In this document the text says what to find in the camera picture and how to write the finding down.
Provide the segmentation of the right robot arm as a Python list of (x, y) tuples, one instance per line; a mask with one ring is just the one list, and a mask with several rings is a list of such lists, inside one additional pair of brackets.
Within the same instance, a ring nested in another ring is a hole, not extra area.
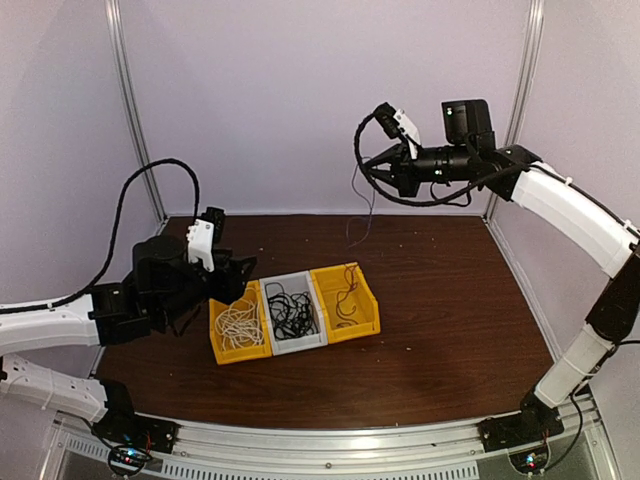
[(401, 109), (382, 103), (369, 113), (354, 135), (356, 163), (367, 183), (385, 199), (416, 208), (488, 189), (548, 222), (609, 279), (584, 327), (526, 394), (519, 412), (482, 425), (513, 430), (530, 442), (558, 428), (558, 406), (587, 384), (633, 330), (639, 315), (639, 231), (533, 152), (517, 144), (497, 147), (485, 100), (448, 101), (441, 110), (447, 143), (439, 147), (423, 146)]

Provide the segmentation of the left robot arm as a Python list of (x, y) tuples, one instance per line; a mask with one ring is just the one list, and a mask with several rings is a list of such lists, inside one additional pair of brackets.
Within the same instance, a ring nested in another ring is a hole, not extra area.
[(231, 304), (243, 296), (257, 259), (208, 247), (194, 257), (172, 236), (136, 244), (131, 272), (122, 282), (95, 285), (73, 301), (1, 311), (1, 395), (63, 411), (106, 429), (123, 444), (144, 433), (127, 388), (36, 365), (29, 350), (58, 346), (111, 346), (183, 331), (176, 323), (201, 304)]

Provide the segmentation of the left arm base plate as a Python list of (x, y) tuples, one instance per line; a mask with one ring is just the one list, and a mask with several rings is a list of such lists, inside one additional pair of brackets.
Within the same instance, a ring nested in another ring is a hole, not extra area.
[(132, 445), (140, 449), (171, 454), (179, 425), (145, 415), (108, 412), (93, 424), (95, 432), (105, 440)]

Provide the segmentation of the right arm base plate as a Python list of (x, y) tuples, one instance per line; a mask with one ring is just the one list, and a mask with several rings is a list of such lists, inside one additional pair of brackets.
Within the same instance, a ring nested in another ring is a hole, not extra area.
[(493, 452), (541, 442), (547, 436), (562, 434), (564, 425), (554, 413), (539, 417), (522, 411), (487, 418), (478, 424), (478, 432), (484, 451)]

